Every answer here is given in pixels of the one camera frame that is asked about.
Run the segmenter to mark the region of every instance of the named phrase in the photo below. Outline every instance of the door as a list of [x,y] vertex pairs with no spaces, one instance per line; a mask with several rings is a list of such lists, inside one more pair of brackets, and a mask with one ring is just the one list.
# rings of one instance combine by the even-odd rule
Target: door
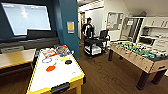
[[[80,25],[80,27],[81,27],[81,29],[82,29],[83,25],[86,23],[86,22],[85,22],[85,12],[82,12],[82,13],[80,14],[80,17],[81,17],[81,22],[80,22],[81,25]],[[81,32],[81,29],[80,29],[81,39],[84,40],[84,35],[83,35],[83,33]]]

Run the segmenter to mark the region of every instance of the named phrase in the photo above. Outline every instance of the white wall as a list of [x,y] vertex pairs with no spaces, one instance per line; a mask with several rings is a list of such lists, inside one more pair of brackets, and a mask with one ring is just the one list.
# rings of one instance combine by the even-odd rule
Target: white wall
[[85,12],[85,18],[92,18],[91,24],[95,26],[95,36],[99,36],[100,31],[102,30],[102,19],[103,19],[103,8],[89,10]]
[[96,1],[90,4],[86,4],[84,6],[79,7],[79,12],[85,12],[85,18],[92,18],[91,24],[95,26],[95,36],[99,36],[100,31],[102,30],[102,19],[103,19],[103,11],[104,8],[98,8],[103,7],[104,1]]
[[[123,13],[123,21],[124,18],[129,14],[129,11],[127,7],[125,6],[125,3],[123,0],[104,0],[104,12],[103,12],[103,20],[102,20],[102,29],[106,29],[107,24],[107,16],[108,12],[114,12],[114,13]],[[114,30],[109,31],[109,35],[112,40],[119,40],[121,34],[121,30]]]

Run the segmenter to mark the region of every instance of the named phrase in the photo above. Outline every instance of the person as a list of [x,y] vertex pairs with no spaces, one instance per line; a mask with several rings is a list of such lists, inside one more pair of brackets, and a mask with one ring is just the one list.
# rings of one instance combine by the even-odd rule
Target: person
[[93,37],[94,35],[94,26],[91,25],[91,18],[87,18],[87,23],[83,25],[82,27],[82,33],[84,35],[84,46],[87,45],[87,43],[85,42],[86,39]]

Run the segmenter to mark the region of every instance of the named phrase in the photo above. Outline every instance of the wooden table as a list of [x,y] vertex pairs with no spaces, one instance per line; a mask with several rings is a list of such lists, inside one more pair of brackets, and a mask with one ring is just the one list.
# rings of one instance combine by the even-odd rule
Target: wooden table
[[[45,59],[45,57],[42,51],[39,52],[31,81],[27,89],[27,94],[51,94],[53,92],[54,94],[60,94],[66,90],[73,88],[76,88],[76,94],[81,94],[81,85],[86,82],[85,74],[83,73],[82,69],[71,54],[66,56],[70,58],[70,60],[72,60],[72,63],[69,65],[66,65],[65,61],[62,61],[60,59],[57,60],[57,56],[58,55],[49,57],[51,58],[51,62],[44,63],[43,60]],[[51,72],[47,72],[46,68],[53,65],[55,62],[57,62],[57,64],[55,65],[56,68]],[[74,72],[74,74],[71,74],[71,72],[74,71],[73,69],[70,69],[72,68],[72,65],[73,69],[75,68],[78,70],[76,71],[76,73],[80,72],[79,75],[71,77],[71,75],[75,74]]]
[[0,54],[0,69],[32,63],[36,49]]
[[164,73],[168,69],[168,59],[152,61],[132,52],[131,50],[121,47],[118,44],[115,44],[114,42],[111,42],[110,53],[108,58],[109,61],[112,61],[113,52],[120,55],[120,59],[125,58],[130,63],[134,64],[143,71],[139,82],[136,86],[139,90],[144,89],[145,83],[151,73],[157,72],[154,79],[152,80],[152,83],[156,85],[160,82]]

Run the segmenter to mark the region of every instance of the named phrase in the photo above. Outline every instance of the poster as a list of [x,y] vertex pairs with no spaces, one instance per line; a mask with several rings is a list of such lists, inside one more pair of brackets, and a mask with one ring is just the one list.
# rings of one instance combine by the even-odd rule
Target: poster
[[68,33],[75,33],[75,26],[73,21],[67,22]]

